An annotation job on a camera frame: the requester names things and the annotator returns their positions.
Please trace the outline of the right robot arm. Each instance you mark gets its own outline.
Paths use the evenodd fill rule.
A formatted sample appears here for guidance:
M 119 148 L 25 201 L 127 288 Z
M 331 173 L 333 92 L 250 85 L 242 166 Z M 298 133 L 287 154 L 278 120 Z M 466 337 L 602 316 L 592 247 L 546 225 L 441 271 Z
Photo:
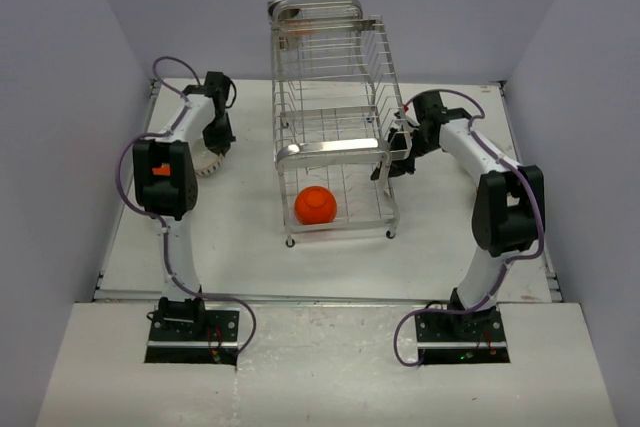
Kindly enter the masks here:
M 544 175 L 535 165 L 510 158 L 475 127 L 486 117 L 472 97 L 451 89 L 414 95 L 410 141 L 390 132 L 391 146 L 407 147 L 406 158 L 393 161 L 388 175 L 415 172 L 415 160 L 440 150 L 451 155 L 476 184 L 471 216 L 476 251 L 466 276 L 441 310 L 448 332 L 467 340 L 482 326 L 479 313 L 495 307 L 497 292 L 511 265 L 533 260 L 544 249 Z

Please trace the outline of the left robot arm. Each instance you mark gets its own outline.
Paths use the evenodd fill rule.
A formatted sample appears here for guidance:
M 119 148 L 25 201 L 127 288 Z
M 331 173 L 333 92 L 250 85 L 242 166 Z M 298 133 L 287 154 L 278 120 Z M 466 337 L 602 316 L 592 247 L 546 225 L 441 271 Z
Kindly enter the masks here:
M 209 71 L 181 95 L 183 106 L 165 130 L 135 141 L 132 157 L 136 202 L 160 223 L 165 282 L 156 322 L 195 340 L 206 332 L 208 316 L 193 260 L 191 212 L 198 179 L 213 174 L 236 141 L 228 109 L 237 90 L 227 75 Z

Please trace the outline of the orange bowl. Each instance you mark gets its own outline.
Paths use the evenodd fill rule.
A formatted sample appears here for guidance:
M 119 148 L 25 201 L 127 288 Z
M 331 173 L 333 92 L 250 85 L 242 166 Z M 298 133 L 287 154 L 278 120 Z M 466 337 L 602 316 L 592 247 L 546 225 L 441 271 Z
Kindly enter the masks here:
M 171 168 L 168 164 L 162 164 L 158 167 L 153 167 L 152 174 L 157 177 L 169 177 L 171 175 Z
M 304 188 L 296 197 L 294 213 L 302 225 L 331 223 L 337 215 L 337 201 L 325 187 Z

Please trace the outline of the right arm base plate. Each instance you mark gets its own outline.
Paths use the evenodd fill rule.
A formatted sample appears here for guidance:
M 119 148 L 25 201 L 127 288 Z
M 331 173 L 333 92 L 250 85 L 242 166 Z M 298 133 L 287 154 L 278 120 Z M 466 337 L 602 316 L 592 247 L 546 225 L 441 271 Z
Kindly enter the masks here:
M 510 356 L 500 311 L 469 314 L 422 313 L 415 318 L 422 365 L 508 364 Z

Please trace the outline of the black and white striped bowl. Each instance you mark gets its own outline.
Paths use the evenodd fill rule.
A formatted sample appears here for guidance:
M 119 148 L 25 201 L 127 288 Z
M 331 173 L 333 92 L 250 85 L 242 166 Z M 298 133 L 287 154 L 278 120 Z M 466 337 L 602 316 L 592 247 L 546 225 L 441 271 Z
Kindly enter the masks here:
M 195 174 L 199 177 L 213 175 L 221 166 L 225 155 L 209 150 L 202 137 L 196 139 L 191 147 L 192 163 Z

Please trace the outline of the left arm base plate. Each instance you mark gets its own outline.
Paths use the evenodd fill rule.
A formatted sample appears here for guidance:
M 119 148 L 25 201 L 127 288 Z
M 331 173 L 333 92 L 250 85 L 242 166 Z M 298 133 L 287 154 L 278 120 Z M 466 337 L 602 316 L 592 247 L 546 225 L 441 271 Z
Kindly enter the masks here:
M 158 311 L 148 313 L 151 323 L 144 362 L 147 364 L 201 364 L 236 366 L 238 361 L 238 309 L 207 309 L 204 320 L 168 320 Z

